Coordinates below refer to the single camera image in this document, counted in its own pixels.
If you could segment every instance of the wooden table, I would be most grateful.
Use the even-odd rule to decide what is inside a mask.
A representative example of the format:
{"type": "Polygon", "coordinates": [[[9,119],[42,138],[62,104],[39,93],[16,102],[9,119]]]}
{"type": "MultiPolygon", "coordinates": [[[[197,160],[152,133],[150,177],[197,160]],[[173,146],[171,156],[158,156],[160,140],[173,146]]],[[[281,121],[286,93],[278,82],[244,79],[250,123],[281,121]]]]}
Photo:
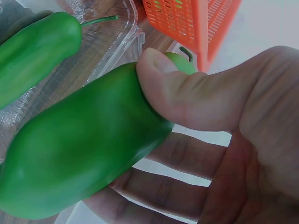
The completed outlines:
{"type": "MultiPolygon", "coordinates": [[[[142,0],[134,0],[136,8],[138,10],[138,26],[145,33],[145,44],[143,45],[143,49],[148,47],[155,48],[161,52],[165,52],[173,40],[161,32],[157,31],[153,28],[146,19],[146,14],[143,8],[142,0]]],[[[56,220],[57,216],[53,216],[43,220],[25,220],[18,219],[8,215],[7,213],[0,211],[0,223],[1,224],[53,224],[56,220]]]]}

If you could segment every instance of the pepper stem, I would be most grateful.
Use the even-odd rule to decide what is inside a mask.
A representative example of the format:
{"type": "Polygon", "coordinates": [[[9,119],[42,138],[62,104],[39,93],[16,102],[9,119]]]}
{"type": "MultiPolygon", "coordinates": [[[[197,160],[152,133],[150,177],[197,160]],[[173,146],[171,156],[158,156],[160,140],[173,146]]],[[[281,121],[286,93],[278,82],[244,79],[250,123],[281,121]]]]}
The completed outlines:
{"type": "Polygon", "coordinates": [[[193,55],[191,54],[190,51],[187,50],[187,48],[181,46],[179,49],[180,49],[183,53],[185,53],[185,54],[188,56],[188,58],[189,58],[189,62],[190,62],[190,63],[193,63],[193,62],[194,62],[193,55]]]}
{"type": "Polygon", "coordinates": [[[118,18],[119,18],[118,15],[111,15],[111,16],[102,17],[102,18],[99,18],[99,19],[96,19],[96,20],[91,20],[91,21],[88,21],[88,22],[84,22],[84,23],[81,24],[81,26],[86,27],[86,26],[92,25],[92,24],[97,23],[97,22],[104,22],[104,21],[108,21],[108,20],[117,20],[118,18]]]}

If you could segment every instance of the green pepper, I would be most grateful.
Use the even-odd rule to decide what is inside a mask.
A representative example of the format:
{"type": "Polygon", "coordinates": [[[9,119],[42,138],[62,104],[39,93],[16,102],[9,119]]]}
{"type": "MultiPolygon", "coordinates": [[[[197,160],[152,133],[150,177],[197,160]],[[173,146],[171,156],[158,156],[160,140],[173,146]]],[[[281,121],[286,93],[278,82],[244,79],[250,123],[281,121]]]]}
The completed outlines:
{"type": "Polygon", "coordinates": [[[117,16],[109,16],[80,24],[65,12],[47,14],[40,14],[41,20],[26,25],[15,35],[9,33],[8,37],[12,37],[0,45],[0,110],[79,51],[82,26],[117,19],[117,16]]]}
{"type": "MultiPolygon", "coordinates": [[[[181,71],[196,70],[166,53],[181,71]]],[[[136,63],[122,65],[44,110],[16,134],[0,174],[0,209],[53,216],[101,190],[161,144],[174,124],[146,100],[136,63]]]]}

